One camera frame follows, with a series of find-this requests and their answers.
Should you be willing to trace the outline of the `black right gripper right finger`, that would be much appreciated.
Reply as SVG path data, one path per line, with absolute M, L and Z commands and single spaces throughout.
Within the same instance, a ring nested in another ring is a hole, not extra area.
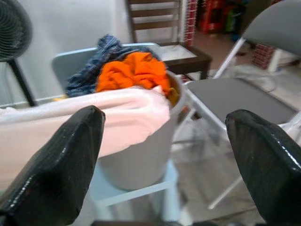
M 240 175 L 269 226 L 301 224 L 301 147 L 278 125 L 248 110 L 226 116 Z

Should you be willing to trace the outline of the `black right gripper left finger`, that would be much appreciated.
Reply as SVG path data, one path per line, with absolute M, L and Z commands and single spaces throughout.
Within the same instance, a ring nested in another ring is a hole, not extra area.
M 78 217 L 100 152 L 105 114 L 78 110 L 23 167 L 0 198 L 3 226 L 67 226 Z

